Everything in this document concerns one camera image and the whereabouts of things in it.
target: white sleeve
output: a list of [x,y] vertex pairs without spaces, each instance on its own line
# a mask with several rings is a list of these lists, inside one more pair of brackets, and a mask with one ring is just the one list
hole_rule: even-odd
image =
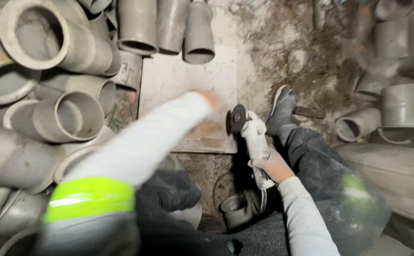
[[292,256],[340,256],[324,220],[300,179],[290,177],[278,186],[288,220]]
[[194,91],[185,93],[125,128],[64,181],[109,177],[140,186],[170,150],[212,111],[213,106],[204,96]]

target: neon yellow reflective strip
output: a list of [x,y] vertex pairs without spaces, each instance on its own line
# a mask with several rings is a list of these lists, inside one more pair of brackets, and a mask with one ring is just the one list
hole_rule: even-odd
[[105,177],[67,181],[55,189],[44,223],[134,210],[134,188]]

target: hand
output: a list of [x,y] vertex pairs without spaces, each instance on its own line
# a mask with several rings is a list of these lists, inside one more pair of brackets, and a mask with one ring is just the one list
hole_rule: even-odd
[[280,184],[295,174],[288,166],[281,155],[273,148],[270,148],[270,157],[266,160],[253,159],[248,161],[248,166],[263,169],[270,178]]
[[204,96],[207,101],[212,105],[213,108],[216,108],[220,104],[220,98],[216,93],[207,90],[196,90],[197,93]]

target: pink object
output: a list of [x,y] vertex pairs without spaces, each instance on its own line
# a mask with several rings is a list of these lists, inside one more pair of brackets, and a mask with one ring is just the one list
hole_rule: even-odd
[[130,102],[134,103],[136,101],[136,92],[132,91],[130,92]]

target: work glove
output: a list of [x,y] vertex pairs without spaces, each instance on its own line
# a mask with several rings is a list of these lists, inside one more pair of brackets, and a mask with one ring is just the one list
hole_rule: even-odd
[[248,166],[264,170],[267,175],[278,184],[282,183],[287,178],[295,176],[283,157],[281,157],[281,155],[273,148],[270,148],[270,157],[268,160],[252,159],[248,161]]

